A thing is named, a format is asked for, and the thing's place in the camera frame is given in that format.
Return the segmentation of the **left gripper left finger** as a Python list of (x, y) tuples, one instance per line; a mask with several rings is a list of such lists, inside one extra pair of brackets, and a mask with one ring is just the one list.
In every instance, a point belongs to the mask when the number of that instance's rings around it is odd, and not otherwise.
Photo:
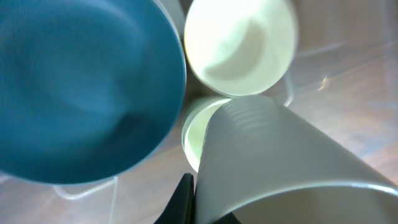
[(168, 204), (154, 224), (191, 224), (194, 214), (194, 178), (190, 173), (182, 176)]

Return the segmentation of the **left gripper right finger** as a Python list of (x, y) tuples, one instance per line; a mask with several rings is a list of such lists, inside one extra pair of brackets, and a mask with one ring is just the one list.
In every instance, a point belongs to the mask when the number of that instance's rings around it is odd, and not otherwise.
[(233, 212), (230, 212), (214, 221), (213, 224), (241, 224), (241, 222), (234, 216)]

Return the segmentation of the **grey cup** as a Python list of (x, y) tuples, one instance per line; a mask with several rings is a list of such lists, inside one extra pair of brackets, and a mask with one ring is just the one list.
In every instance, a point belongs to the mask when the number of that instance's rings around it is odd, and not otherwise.
[(206, 130), (195, 222), (396, 223), (397, 186), (288, 108), (235, 98)]

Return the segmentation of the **blue plate bowl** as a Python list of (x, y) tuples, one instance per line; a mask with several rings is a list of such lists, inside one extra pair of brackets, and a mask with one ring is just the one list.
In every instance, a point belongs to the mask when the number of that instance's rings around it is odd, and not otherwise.
[(1, 172), (46, 184), (118, 175), (173, 128), (178, 32), (153, 0), (1, 0)]

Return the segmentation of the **white small bowl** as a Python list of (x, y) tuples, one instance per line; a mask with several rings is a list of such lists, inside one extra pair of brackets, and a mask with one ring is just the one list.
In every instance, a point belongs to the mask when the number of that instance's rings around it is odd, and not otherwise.
[(287, 0), (194, 0), (183, 41), (202, 84), (225, 96), (257, 95), (289, 69), (299, 25)]

